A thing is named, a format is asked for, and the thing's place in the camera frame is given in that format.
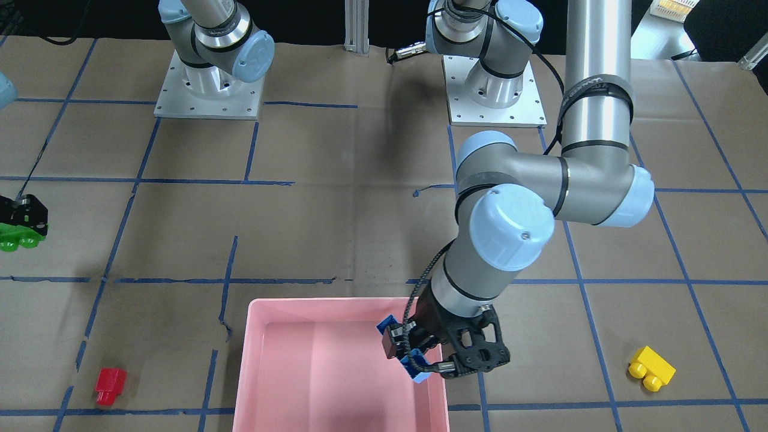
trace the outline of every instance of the black cable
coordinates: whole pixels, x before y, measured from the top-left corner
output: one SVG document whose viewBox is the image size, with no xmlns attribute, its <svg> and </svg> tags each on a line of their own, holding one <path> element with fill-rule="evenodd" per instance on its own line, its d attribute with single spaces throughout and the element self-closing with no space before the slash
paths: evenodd
<svg viewBox="0 0 768 432">
<path fill-rule="evenodd" d="M 18 191 L 18 195 L 16 195 L 16 199 L 20 199 L 22 195 L 24 194 L 24 189 L 27 188 L 27 183 L 29 183 L 29 179 L 32 178 L 32 173 L 35 172 L 35 168 L 38 167 L 38 164 L 40 163 L 40 159 L 43 157 L 43 152 L 48 147 L 48 140 L 45 140 L 45 143 L 43 144 L 43 147 L 40 149 L 40 153 L 38 153 L 38 158 L 35 159 L 35 164 L 32 165 L 32 169 L 29 171 L 29 175 L 27 176 L 27 179 L 24 180 L 24 184 L 22 184 L 22 188 Z"/>
<path fill-rule="evenodd" d="M 436 368 L 434 365 L 424 367 L 421 364 L 416 363 L 416 360 L 413 359 L 413 354 L 411 354 L 411 341 L 409 340 L 409 334 L 411 330 L 408 326 L 408 315 L 411 313 L 411 306 L 413 305 L 413 301 L 416 299 L 416 295 L 419 293 L 422 285 L 427 282 L 427 276 L 429 276 L 429 272 L 431 272 L 432 268 L 435 267 L 435 264 L 437 264 L 437 261 L 439 261 L 440 257 L 448 251 L 448 249 L 451 247 L 451 244 L 453 244 L 453 240 L 449 241 L 447 245 L 443 246 L 442 249 L 440 249 L 440 251 L 435 255 L 435 257 L 432 258 L 432 261 L 429 262 L 429 265 L 427 265 L 427 267 L 424 269 L 422 276 L 416 282 L 416 285 L 413 287 L 413 291 L 411 291 L 411 297 L 408 298 L 408 303 L 406 304 L 406 311 L 402 315 L 403 343 L 406 346 L 408 362 L 411 364 L 411 367 L 419 372 L 436 372 Z"/>
<path fill-rule="evenodd" d="M 55 41 L 55 40 L 53 40 L 51 38 L 45 37 L 43 35 L 40 35 L 39 33 L 35 32 L 34 30 L 31 30 L 30 28 L 28 28 L 26 26 L 26 24 L 24 24 L 23 22 L 21 23 L 22 24 L 22 31 L 30 32 L 32 35 L 37 36 L 38 38 L 40 38 L 40 39 L 42 39 L 42 40 L 44 40 L 44 41 L 46 41 L 46 42 L 48 42 L 50 44 L 53 44 L 53 45 L 58 45 L 58 46 L 71 45 L 75 41 L 77 41 L 78 37 L 80 36 L 80 32 L 82 31 L 82 29 L 83 29 L 83 27 L 85 25 L 85 19 L 88 17 L 88 12 L 91 9 L 91 3 L 92 2 L 93 2 L 93 0 L 88 0 L 87 2 L 85 2 L 85 7 L 83 8 L 83 15 L 80 17 L 80 22 L 78 23 L 78 27 L 74 30 L 74 34 L 72 35 L 72 37 L 67 39 L 66 41 Z"/>
</svg>

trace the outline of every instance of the pink plastic bin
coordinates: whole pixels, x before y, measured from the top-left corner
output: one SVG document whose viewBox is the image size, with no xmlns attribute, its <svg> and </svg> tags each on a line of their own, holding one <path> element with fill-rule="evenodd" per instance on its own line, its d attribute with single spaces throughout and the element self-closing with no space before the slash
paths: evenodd
<svg viewBox="0 0 768 432">
<path fill-rule="evenodd" d="M 415 384 L 387 360 L 376 325 L 405 298 L 256 299 L 233 432 L 444 432 L 445 382 Z M 438 361 L 438 348 L 427 353 Z"/>
</svg>

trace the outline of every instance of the yellow block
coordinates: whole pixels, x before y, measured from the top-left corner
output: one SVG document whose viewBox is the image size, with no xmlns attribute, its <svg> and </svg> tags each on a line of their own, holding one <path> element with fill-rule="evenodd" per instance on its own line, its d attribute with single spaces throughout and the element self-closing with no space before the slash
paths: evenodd
<svg viewBox="0 0 768 432">
<path fill-rule="evenodd" d="M 643 385 L 649 391 L 659 391 L 661 386 L 669 384 L 675 368 L 650 347 L 643 347 L 630 360 L 629 373 L 638 380 L 645 378 Z"/>
</svg>

